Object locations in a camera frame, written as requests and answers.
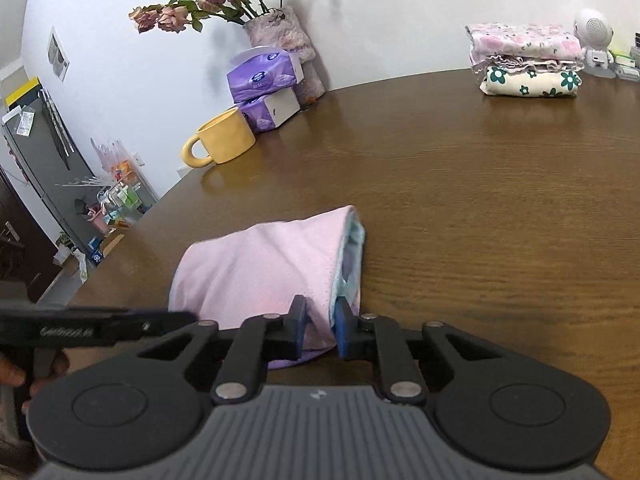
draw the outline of cream fabric with green flowers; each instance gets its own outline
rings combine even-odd
[[[516,97],[564,97],[575,96],[582,79],[577,72],[536,72],[529,70],[510,74],[501,68],[490,66],[486,70],[480,89],[487,95],[511,95]]]

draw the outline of person's hand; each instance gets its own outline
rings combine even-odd
[[[69,359],[66,357],[64,352],[58,352],[51,364],[49,376],[45,379],[34,381],[34,383],[29,388],[30,396],[33,397],[38,392],[38,390],[41,389],[41,387],[57,379],[58,377],[62,377],[68,370]],[[18,368],[8,359],[0,359],[0,384],[8,384],[9,386],[17,388],[18,386],[22,386],[24,384],[25,378],[26,374],[24,373],[24,370]],[[22,411],[25,412],[28,407],[29,401],[26,400],[22,404]]]
[[[17,388],[24,384],[27,375],[24,370],[20,370],[11,361],[5,358],[0,359],[0,384],[8,384]]]

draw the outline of mug handle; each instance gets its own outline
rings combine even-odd
[[[199,140],[200,137],[196,134],[187,140],[182,147],[182,160],[187,166],[191,166],[192,168],[204,168],[213,162],[210,155],[207,155],[205,158],[197,158],[193,156],[191,149]]]

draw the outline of yellow mug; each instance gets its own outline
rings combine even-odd
[[[197,158],[191,150],[200,141],[209,156]],[[254,133],[249,128],[239,108],[229,108],[198,128],[197,133],[182,147],[182,160],[192,168],[203,168],[215,162],[222,164],[255,144]]]

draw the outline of wooden table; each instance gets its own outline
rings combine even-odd
[[[598,465],[637,479],[640,86],[585,76],[577,99],[542,100],[487,97],[475,79],[329,92],[236,160],[191,171],[74,304],[164,306],[190,244],[353,204],[364,311],[409,328],[441,319],[595,384],[613,413]],[[328,356],[271,377],[351,372],[366,380]]]

